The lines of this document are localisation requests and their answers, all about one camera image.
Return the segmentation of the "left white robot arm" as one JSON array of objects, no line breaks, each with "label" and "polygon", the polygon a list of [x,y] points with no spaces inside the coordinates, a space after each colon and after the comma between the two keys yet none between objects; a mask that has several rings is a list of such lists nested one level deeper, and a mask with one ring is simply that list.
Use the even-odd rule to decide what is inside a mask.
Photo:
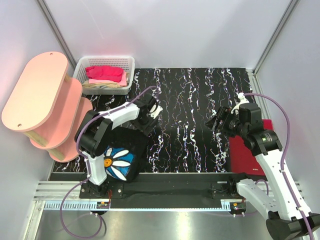
[{"label": "left white robot arm", "polygon": [[131,182],[144,168],[148,135],[158,124],[163,109],[147,94],[119,107],[97,112],[89,110],[74,141],[87,166],[81,198],[111,195],[107,178]]}]

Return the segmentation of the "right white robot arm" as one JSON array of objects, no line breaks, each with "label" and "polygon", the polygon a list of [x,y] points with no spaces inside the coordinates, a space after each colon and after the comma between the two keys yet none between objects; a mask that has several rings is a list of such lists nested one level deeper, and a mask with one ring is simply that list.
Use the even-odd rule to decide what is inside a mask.
[{"label": "right white robot arm", "polygon": [[290,171],[281,160],[284,151],[277,134],[265,129],[261,109],[256,103],[239,103],[233,109],[220,107],[205,124],[214,133],[239,136],[262,168],[273,197],[269,197],[249,178],[227,185],[232,198],[243,197],[263,216],[274,240],[293,240],[313,236],[320,227],[320,215],[313,213],[301,196]]}]

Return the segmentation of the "black t-shirt with daisy print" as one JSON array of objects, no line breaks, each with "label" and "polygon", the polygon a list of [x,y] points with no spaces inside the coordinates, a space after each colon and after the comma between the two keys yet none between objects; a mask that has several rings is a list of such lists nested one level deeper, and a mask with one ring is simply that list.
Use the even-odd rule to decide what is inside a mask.
[{"label": "black t-shirt with daisy print", "polygon": [[103,153],[107,176],[123,182],[133,181],[144,166],[148,137],[139,130],[117,127]]}]

